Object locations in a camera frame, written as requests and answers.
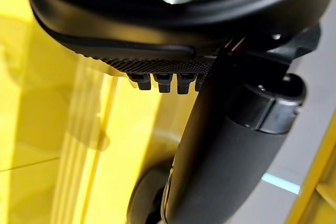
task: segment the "light strip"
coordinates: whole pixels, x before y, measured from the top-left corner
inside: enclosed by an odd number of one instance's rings
[[[263,177],[261,178],[262,181],[265,181],[271,185],[280,187],[286,191],[289,191],[293,194],[299,194],[300,192],[300,186],[297,184],[294,184],[292,182],[289,182],[287,180],[284,180],[282,178],[279,178],[277,176],[274,176],[269,173],[265,173]]]

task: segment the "yellow glossy surface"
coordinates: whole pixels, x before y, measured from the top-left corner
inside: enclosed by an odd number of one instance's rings
[[[286,223],[336,223],[336,113]]]

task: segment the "black cylinder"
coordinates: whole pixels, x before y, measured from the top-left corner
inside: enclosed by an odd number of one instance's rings
[[[224,64],[206,78],[175,155],[162,203],[168,224],[225,223],[284,142],[298,111],[292,105],[298,108],[305,98],[305,85],[297,76],[286,76],[285,84],[268,91],[240,80],[230,59]],[[251,110],[250,103],[259,109]]]

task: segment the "screw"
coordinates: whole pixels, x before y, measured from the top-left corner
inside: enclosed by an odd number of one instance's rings
[[[261,90],[261,91],[265,91],[266,89],[264,88],[263,85],[258,85],[258,88]]]
[[[281,34],[273,34],[272,39],[278,40],[281,38]]]

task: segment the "white floor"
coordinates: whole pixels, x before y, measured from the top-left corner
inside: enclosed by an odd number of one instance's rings
[[[322,38],[317,51],[302,57],[291,68],[304,78],[308,97],[285,144],[268,170],[302,185],[333,111],[336,107],[336,0],[322,19]],[[296,194],[261,181],[230,224],[283,224]]]

